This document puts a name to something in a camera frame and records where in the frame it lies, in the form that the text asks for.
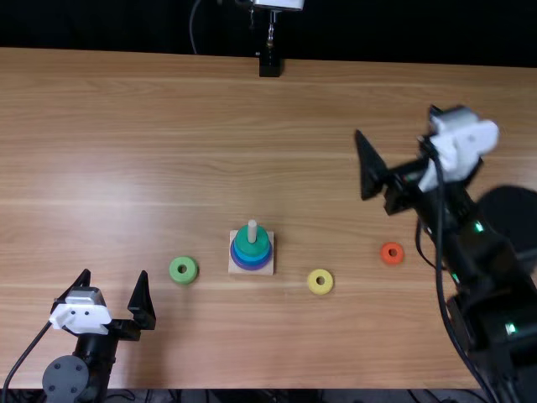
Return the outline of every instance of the black cable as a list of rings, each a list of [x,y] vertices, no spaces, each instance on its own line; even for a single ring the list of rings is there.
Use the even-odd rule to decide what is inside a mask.
[[[26,357],[29,356],[31,351],[34,349],[35,345],[39,343],[39,340],[44,336],[45,333],[47,333],[47,330],[49,330],[49,327],[52,325],[52,323],[47,322],[46,325],[43,326],[43,328],[37,333],[37,336],[35,339],[30,343],[30,345],[24,350],[23,355],[20,356],[20,358],[17,360],[13,368],[11,368],[11,371],[9,371],[8,376],[6,377],[6,380],[3,383],[2,388],[2,403],[8,403],[8,389],[9,389],[9,382],[11,382],[11,378],[15,375],[17,372],[18,367],[22,365]]]
[[[436,401],[437,403],[442,403],[442,400],[438,399],[438,397],[436,397],[436,395],[435,395],[433,392],[431,392],[430,390],[428,390],[428,389],[424,389],[424,392],[425,392],[427,395],[429,395],[430,397],[432,397],[433,400]]]
[[[418,398],[414,395],[414,393],[412,393],[412,390],[407,389],[406,391],[409,392],[409,395],[410,395],[410,397],[412,398],[412,400],[414,401],[414,403],[421,403],[421,402],[418,400]]]
[[[122,397],[123,399],[135,401],[136,395],[129,389],[122,389],[123,392],[127,392],[128,396],[122,395],[121,393],[116,393],[114,395],[108,395],[106,400],[111,399],[112,397]]]
[[[421,250],[421,233],[423,231],[423,223],[418,218],[418,221],[416,223],[416,233],[414,236],[414,242],[416,245],[416,250],[418,251],[418,254],[420,254],[421,258],[433,269],[435,269],[435,265],[427,259],[427,257],[424,255],[423,251]]]
[[[190,45],[192,46],[192,52],[194,52],[194,55],[198,54],[198,50],[196,48],[196,42],[194,41],[194,16],[196,15],[196,10],[198,9],[200,3],[201,3],[201,0],[194,1],[194,4],[192,5],[192,8],[190,9],[190,17],[188,20],[188,32],[190,35]]]
[[[466,392],[468,393],[469,395],[472,395],[474,396],[475,398],[479,399],[480,401],[484,402],[484,403],[488,403],[484,398],[483,396],[479,395],[478,393],[474,392],[473,390],[470,390],[470,389],[460,389],[461,392]]]
[[[436,152],[432,153],[431,159],[435,163],[436,170],[436,179],[438,180],[438,218],[436,224],[436,269],[435,269],[435,279],[436,279],[436,296],[438,298],[438,306],[440,308],[440,314],[442,316],[442,321],[444,322],[444,327],[446,328],[447,335],[449,336],[453,347],[461,357],[462,362],[466,365],[470,373],[478,382],[479,386],[485,392],[490,403],[496,403],[493,393],[488,388],[488,385],[483,380],[482,376],[477,372],[476,368],[473,366],[473,363],[467,357],[464,350],[462,350],[459,341],[456,339],[455,330],[451,324],[450,318],[447,313],[446,300],[444,299],[444,284],[442,283],[442,248],[443,248],[443,231],[444,231],[444,198],[445,198],[445,189],[444,189],[444,174],[442,172],[442,165],[440,163],[440,158]]]
[[[148,393],[145,394],[145,400],[143,401],[143,403],[149,403],[151,399],[153,399],[153,390],[148,389]]]

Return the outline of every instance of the wood grain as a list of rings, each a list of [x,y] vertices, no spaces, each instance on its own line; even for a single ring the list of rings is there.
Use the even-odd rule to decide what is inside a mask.
[[[415,215],[359,200],[352,136],[399,163],[430,103],[463,103],[502,129],[472,194],[535,188],[537,71],[286,66],[275,80],[255,59],[0,50],[0,379],[89,268],[115,317],[147,270],[158,317],[120,344],[111,387],[475,385],[414,251]],[[250,217],[276,234],[275,276],[227,274],[229,231]],[[402,265],[380,262],[386,241],[403,244]],[[187,288],[167,272],[182,254],[200,264]],[[335,277],[323,297],[305,281],[317,268]],[[74,346],[49,332],[12,387],[39,387]]]

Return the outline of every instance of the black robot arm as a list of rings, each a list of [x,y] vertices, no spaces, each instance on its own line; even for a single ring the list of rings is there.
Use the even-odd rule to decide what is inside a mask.
[[[89,270],[52,306],[50,321],[78,338],[75,351],[54,360],[43,375],[48,402],[101,402],[116,362],[120,340],[138,341],[142,330],[154,330],[156,318],[148,274],[142,271],[128,310],[133,319],[111,319],[99,289],[90,287]]]
[[[456,115],[456,118],[463,116],[463,121],[466,113],[468,110],[461,107],[445,112],[437,108],[430,110],[431,115],[446,120]],[[430,160],[439,161],[431,142],[435,135],[431,129],[421,138],[417,160],[388,169],[367,139],[357,132],[362,199],[374,197],[385,189],[388,215],[410,208],[416,210],[421,225],[440,248],[437,252],[443,256],[456,284],[457,294],[447,302],[451,318],[446,315],[446,330],[491,403],[535,401],[537,292],[529,269],[534,267],[537,244],[525,245],[527,250],[516,250],[513,234],[519,224],[514,220],[504,220],[509,222],[509,228],[496,224],[502,221],[497,215],[513,210],[521,194],[529,214],[537,216],[537,194],[515,187],[509,191],[500,188],[475,203],[466,186],[477,173],[481,159],[466,177],[442,183],[442,192],[438,189],[440,183],[423,191],[420,187]],[[442,309],[442,304],[446,306],[443,291],[441,299]]]

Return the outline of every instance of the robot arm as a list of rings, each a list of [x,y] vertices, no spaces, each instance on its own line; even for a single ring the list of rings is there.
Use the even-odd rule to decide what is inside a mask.
[[[148,274],[142,271],[128,310],[133,319],[112,319],[98,288],[90,287],[91,272],[82,271],[55,300],[50,319],[13,366],[3,386],[3,402],[9,382],[35,345],[52,327],[78,338],[75,352],[55,359],[43,375],[43,390],[50,403],[93,403],[107,397],[108,381],[116,362],[120,340],[138,341],[142,330],[154,330],[156,317],[149,294]]]
[[[442,112],[433,107],[430,131],[420,139],[417,160],[388,169],[359,132],[356,141],[362,199],[386,189],[388,215],[415,209],[440,258],[444,257],[457,294],[446,304],[438,281],[437,293],[446,330],[461,358],[491,403],[524,403],[537,395],[532,380],[537,376],[537,290],[526,269],[533,268],[535,259],[533,254],[515,252],[514,220],[508,220],[510,228],[502,231],[490,222],[496,222],[498,214],[507,214],[521,193],[535,215],[537,193],[511,187],[508,195],[500,189],[502,201],[496,190],[475,203],[466,192],[481,156],[494,147],[497,138],[497,126],[479,120],[467,108]],[[441,183],[439,174],[444,179]],[[503,205],[491,212],[485,202]],[[531,261],[523,261],[522,256],[531,256]]]

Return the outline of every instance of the green light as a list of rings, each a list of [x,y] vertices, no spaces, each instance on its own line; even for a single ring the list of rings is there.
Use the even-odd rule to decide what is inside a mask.
[[[483,224],[481,224],[479,221],[476,221],[475,224],[473,224],[473,227],[476,229],[477,233],[482,233],[485,228],[483,228]]]
[[[514,323],[506,323],[505,330],[507,331],[508,336],[517,332],[517,328],[515,327]]]

